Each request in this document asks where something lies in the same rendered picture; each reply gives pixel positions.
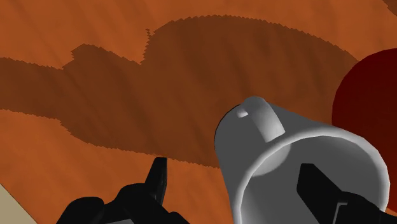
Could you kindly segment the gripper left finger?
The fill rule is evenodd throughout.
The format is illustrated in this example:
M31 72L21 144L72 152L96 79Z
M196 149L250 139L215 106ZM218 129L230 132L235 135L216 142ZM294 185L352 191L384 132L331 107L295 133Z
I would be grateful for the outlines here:
M72 201L56 224L190 224L163 207L167 158L154 159L144 183L126 185L107 204L99 197Z

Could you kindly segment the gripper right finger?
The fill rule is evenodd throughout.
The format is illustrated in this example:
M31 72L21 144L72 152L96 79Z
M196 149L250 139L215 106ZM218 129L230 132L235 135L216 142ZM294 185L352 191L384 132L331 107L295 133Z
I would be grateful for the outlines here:
M397 216L342 191L314 164L300 165L296 191L319 224L397 224Z

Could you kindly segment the dark red round object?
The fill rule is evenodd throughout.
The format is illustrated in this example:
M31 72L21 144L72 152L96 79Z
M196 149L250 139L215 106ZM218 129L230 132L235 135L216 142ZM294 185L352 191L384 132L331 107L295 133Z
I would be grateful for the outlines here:
M331 120L373 144L387 165L397 165L397 48L352 67L336 91Z

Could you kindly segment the grey mug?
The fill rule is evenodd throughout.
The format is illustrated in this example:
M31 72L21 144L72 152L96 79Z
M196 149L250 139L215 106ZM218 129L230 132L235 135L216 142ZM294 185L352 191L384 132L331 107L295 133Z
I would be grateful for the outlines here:
M221 119L214 148L234 224L319 224L296 190L303 163L381 211L389 202L387 165L366 139L261 97L247 98Z

